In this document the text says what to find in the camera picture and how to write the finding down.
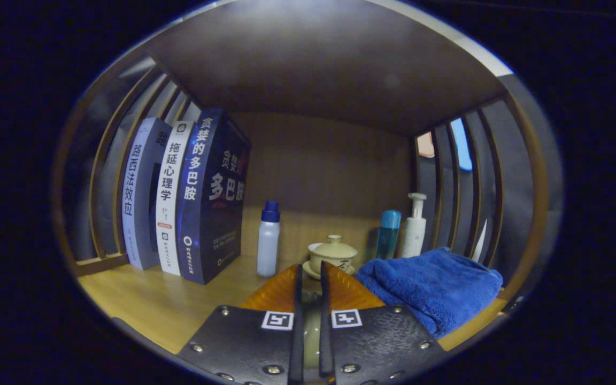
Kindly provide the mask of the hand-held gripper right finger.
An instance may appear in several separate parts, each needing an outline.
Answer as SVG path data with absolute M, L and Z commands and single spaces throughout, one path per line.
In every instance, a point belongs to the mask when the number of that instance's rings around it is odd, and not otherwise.
M 447 360 L 406 305 L 385 305 L 335 265 L 320 268 L 319 375 L 328 383 L 406 384 Z

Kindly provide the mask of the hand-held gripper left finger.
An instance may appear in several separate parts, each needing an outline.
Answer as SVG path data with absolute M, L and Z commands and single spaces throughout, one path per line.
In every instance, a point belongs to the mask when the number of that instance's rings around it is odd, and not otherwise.
M 303 383 L 302 284 L 292 265 L 242 304 L 216 307 L 178 357 L 229 383 Z

